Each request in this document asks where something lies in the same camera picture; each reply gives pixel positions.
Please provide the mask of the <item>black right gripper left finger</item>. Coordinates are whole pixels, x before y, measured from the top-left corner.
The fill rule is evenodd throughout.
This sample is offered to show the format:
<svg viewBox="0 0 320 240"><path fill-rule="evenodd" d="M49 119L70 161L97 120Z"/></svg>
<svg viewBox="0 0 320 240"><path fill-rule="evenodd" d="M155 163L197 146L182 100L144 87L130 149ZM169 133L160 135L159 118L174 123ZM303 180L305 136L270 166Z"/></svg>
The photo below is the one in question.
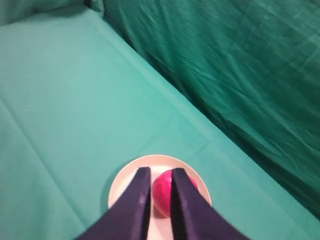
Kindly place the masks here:
<svg viewBox="0 0 320 240"><path fill-rule="evenodd" d="M112 207L78 240L146 240L151 218L151 169L137 170Z"/></svg>

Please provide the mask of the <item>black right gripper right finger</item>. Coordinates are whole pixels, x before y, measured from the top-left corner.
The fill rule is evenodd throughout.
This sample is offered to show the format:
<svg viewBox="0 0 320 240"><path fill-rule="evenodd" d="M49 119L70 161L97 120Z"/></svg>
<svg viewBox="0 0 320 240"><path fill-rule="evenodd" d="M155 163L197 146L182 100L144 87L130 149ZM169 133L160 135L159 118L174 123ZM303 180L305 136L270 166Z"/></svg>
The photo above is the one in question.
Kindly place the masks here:
<svg viewBox="0 0 320 240"><path fill-rule="evenodd" d="M247 240L200 194L183 168L172 170L170 221L175 240Z"/></svg>

